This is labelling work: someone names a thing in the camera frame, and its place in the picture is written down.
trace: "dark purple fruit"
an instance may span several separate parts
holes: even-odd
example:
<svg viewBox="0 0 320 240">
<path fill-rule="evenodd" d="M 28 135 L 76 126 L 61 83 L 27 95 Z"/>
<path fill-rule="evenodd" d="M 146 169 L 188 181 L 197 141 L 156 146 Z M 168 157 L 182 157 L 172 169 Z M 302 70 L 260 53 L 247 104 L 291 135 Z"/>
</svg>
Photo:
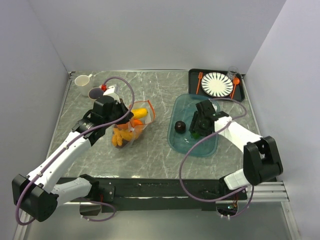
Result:
<svg viewBox="0 0 320 240">
<path fill-rule="evenodd" d="M 174 130 L 178 134 L 184 134 L 186 132 L 186 124 L 183 121 L 177 121 L 174 125 Z"/>
</svg>

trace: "clear glass cup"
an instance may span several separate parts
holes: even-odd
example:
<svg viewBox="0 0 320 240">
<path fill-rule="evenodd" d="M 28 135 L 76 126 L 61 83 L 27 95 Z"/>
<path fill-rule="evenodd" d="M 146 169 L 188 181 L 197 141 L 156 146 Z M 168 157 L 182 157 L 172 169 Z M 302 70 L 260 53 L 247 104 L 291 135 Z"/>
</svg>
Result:
<svg viewBox="0 0 320 240">
<path fill-rule="evenodd" d="M 231 66 L 228 68 L 228 72 L 227 72 L 226 76 L 228 78 L 230 78 L 231 81 L 233 81 L 235 76 L 238 74 L 238 72 L 239 72 L 238 68 L 236 68 L 235 66 Z"/>
</svg>

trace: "plate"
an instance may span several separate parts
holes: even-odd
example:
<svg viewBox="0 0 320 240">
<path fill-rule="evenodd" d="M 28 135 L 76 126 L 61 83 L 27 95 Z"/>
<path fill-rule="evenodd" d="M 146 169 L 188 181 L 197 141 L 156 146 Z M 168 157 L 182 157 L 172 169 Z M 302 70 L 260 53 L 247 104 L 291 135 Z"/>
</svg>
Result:
<svg viewBox="0 0 320 240">
<path fill-rule="evenodd" d="M 231 94 L 234 84 L 226 75 L 219 72 L 210 72 L 204 75 L 201 87 L 206 94 L 221 98 Z"/>
</svg>

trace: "table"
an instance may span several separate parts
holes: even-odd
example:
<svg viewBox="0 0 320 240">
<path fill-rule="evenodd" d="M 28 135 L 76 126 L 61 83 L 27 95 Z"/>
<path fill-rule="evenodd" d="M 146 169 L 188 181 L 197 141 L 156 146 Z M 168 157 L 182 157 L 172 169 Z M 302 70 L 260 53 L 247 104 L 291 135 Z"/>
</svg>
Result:
<svg viewBox="0 0 320 240">
<path fill-rule="evenodd" d="M 64 141 L 76 121 L 92 108 L 93 102 L 82 96 L 74 84 L 79 75 L 92 74 L 95 86 L 111 76 L 126 79 L 132 86 L 136 101 L 150 100 L 156 118 L 130 148 L 117 149 L 111 144 L 112 128 L 95 145 L 81 155 L 64 174 L 64 177 L 78 177 L 88 174 L 100 178 L 154 178 L 176 179 L 183 154 L 170 148 L 167 132 L 175 99 L 188 92 L 187 71 L 77 71 L 70 75 L 70 84 L 63 103 L 50 153 Z M 131 102 L 128 87 L 117 79 L 110 84 L 119 84 L 125 104 Z M 248 110 L 247 116 L 236 121 L 257 133 L 253 112 L 246 98 L 242 102 Z M 232 102 L 219 102 L 222 111 L 238 116 L 242 109 Z M 223 137 L 218 140 L 216 152 L 209 157 L 190 156 L 182 176 L 188 179 L 219 179 L 243 167 L 243 154 Z"/>
</svg>

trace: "cup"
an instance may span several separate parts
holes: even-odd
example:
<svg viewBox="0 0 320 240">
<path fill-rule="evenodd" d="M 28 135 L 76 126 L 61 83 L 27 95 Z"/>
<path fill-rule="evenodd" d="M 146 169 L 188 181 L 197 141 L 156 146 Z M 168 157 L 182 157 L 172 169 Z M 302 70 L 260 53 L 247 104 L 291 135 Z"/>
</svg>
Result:
<svg viewBox="0 0 320 240">
<path fill-rule="evenodd" d="M 92 88 L 89 93 L 88 97 L 94 102 L 98 98 L 102 97 L 104 95 L 104 91 L 101 89 L 101 87 L 94 87 Z"/>
<path fill-rule="evenodd" d="M 89 91 L 93 88 L 93 83 L 90 80 L 91 76 L 92 74 L 89 76 L 80 75 L 74 80 L 74 84 L 78 87 L 81 94 L 86 97 L 88 97 Z"/>
<path fill-rule="evenodd" d="M 228 68 L 228 72 L 226 74 L 226 76 L 231 79 L 231 81 L 234 80 L 234 78 L 236 77 L 236 75 L 238 74 L 239 69 L 236 68 L 235 66 L 231 66 Z"/>
</svg>

